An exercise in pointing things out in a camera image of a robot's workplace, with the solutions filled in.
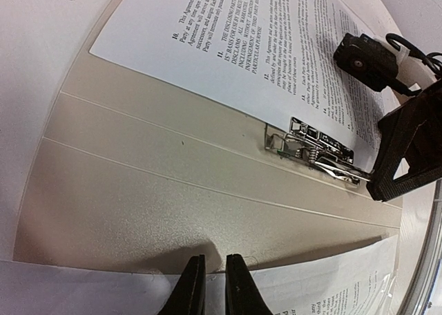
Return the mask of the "metal folder clip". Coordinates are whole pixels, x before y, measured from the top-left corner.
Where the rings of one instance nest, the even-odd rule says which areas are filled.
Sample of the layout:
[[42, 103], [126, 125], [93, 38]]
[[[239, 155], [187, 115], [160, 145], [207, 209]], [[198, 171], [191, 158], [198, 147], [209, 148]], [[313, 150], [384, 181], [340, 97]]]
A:
[[371, 178], [354, 165], [353, 150], [295, 117], [287, 132], [265, 125], [265, 149], [354, 186]]

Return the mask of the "beige file folder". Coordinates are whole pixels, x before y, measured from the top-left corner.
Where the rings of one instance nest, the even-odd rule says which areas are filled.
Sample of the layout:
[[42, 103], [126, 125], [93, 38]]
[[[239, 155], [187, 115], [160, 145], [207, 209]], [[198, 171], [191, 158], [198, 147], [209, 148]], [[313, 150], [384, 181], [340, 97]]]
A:
[[265, 123], [95, 57], [95, 24], [59, 89], [21, 203], [13, 258], [51, 269], [65, 314], [117, 313], [126, 291], [161, 308], [191, 256], [206, 256], [208, 313], [241, 254], [274, 312], [386, 308], [401, 200], [373, 201], [265, 149]]

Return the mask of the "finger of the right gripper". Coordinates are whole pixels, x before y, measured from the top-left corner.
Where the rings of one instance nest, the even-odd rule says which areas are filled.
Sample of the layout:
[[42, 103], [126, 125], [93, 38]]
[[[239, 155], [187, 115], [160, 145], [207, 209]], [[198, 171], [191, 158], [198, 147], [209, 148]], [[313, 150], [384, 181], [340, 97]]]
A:
[[381, 145], [367, 183], [388, 201], [441, 178], [441, 87], [430, 86], [378, 122]]

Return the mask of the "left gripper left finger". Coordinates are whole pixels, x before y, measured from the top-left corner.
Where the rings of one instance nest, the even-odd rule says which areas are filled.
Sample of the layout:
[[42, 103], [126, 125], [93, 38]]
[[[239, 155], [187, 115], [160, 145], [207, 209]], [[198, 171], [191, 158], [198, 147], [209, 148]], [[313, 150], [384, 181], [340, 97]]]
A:
[[205, 314], [205, 255], [192, 256], [171, 295], [164, 304], [164, 314]]

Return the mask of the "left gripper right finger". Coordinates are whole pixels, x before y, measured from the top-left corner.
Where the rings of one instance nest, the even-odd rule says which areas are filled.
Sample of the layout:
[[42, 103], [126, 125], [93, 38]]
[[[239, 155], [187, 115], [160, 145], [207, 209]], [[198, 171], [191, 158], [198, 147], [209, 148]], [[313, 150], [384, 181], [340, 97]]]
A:
[[225, 314], [272, 314], [240, 254], [227, 256], [225, 278]]

